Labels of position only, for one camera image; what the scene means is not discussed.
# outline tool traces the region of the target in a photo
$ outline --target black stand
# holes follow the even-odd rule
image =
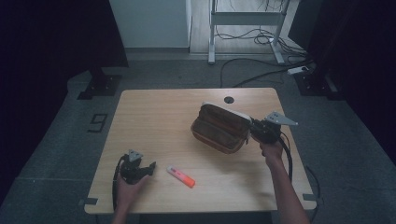
[[[90,69],[91,82],[85,91],[82,91],[79,100],[91,100],[93,96],[114,96],[120,84],[121,76],[107,76],[100,67]]]

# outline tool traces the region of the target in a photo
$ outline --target wooden table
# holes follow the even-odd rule
[[[233,104],[224,103],[227,96],[234,98]],[[226,155],[193,137],[190,128],[203,101],[248,114],[254,119],[263,119],[274,110],[284,114],[274,89],[124,91],[88,196],[98,201],[96,205],[86,204],[85,211],[89,214],[113,213],[112,177],[120,156],[129,149],[144,155],[141,167],[157,162],[154,176],[131,212],[276,210],[270,171],[257,142],[250,139],[239,151]],[[290,128],[282,126],[282,131],[290,140],[292,184],[304,209],[314,209],[316,202],[303,199],[303,194],[312,194],[312,189]],[[284,162],[288,164],[285,153]],[[169,165],[195,179],[195,186],[190,189],[168,174],[166,167]]]

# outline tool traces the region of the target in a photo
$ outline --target brown bag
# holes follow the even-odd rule
[[[191,125],[195,138],[220,152],[238,151],[249,138],[250,117],[210,103],[203,103]]]

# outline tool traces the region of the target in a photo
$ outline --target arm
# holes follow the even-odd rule
[[[290,183],[288,173],[283,164],[282,146],[279,142],[264,144],[254,136],[253,138],[260,143],[262,155],[265,157],[265,161],[271,171],[280,223],[309,223],[308,216],[294,191],[293,185]]]
[[[134,203],[137,193],[143,188],[149,176],[145,175],[139,182],[134,185],[127,184],[120,175],[117,178],[117,207],[114,211],[112,224],[125,224],[128,212]]]

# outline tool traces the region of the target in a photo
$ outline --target power strip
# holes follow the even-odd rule
[[[300,73],[307,73],[309,71],[309,68],[306,66],[301,66],[301,67],[296,67],[296,68],[291,68],[288,70],[288,75],[296,75]]]

